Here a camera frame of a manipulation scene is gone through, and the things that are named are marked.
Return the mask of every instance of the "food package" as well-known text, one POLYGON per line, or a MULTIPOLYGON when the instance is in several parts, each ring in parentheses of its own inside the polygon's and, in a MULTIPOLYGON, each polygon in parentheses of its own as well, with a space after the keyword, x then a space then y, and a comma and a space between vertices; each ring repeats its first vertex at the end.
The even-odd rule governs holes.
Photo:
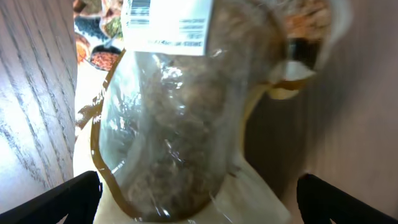
POLYGON ((272 98, 295 96, 327 63, 331 50, 348 30, 348 0, 268 0, 284 17, 289 61, 283 79, 268 92, 272 98))
POLYGON ((205 211, 217 215, 196 223, 264 219, 239 130, 248 87, 283 70, 286 43, 264 2, 214 0, 204 56, 123 54, 93 119, 91 151, 132 221, 187 222, 205 211), (226 198, 236 201, 218 205, 226 198))

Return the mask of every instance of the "wood grain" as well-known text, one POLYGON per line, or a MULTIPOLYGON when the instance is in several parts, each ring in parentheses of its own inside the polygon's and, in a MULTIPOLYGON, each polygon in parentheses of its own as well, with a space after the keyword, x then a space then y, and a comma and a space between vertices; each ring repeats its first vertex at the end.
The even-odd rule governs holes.
POLYGON ((325 69, 293 100, 264 97, 247 124, 246 157, 294 223, 304 172, 398 218, 398 1, 351 2, 325 69))
POLYGON ((73 177, 72 1, 0 1, 0 213, 73 177))

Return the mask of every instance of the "gray wood surface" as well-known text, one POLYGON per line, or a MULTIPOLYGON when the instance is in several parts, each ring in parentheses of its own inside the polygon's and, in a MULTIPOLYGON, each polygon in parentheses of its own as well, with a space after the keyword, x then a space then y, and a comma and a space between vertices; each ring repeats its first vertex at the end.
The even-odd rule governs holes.
POLYGON ((72 1, 0 1, 0 213, 73 177, 72 1))
POLYGON ((294 216, 311 172, 398 218, 398 1, 353 0, 354 22, 325 69, 293 100, 263 98, 246 156, 294 216))

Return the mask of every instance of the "white label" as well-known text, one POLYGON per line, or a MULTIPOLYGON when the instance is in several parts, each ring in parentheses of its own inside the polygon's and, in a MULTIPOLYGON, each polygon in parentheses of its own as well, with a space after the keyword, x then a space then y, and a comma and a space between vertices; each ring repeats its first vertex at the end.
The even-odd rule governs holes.
POLYGON ((213 0, 127 0, 122 29, 128 50, 205 54, 213 0))

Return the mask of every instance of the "brown table surface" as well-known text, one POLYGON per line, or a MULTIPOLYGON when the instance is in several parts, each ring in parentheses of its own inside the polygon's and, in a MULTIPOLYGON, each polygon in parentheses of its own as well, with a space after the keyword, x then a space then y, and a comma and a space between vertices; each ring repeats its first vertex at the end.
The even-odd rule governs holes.
MULTIPOLYGON (((264 97, 246 155, 302 223, 311 172, 398 218, 398 1, 352 0, 354 23, 293 100, 264 97)), ((71 179, 76 55, 70 0, 0 1, 0 212, 71 179)))

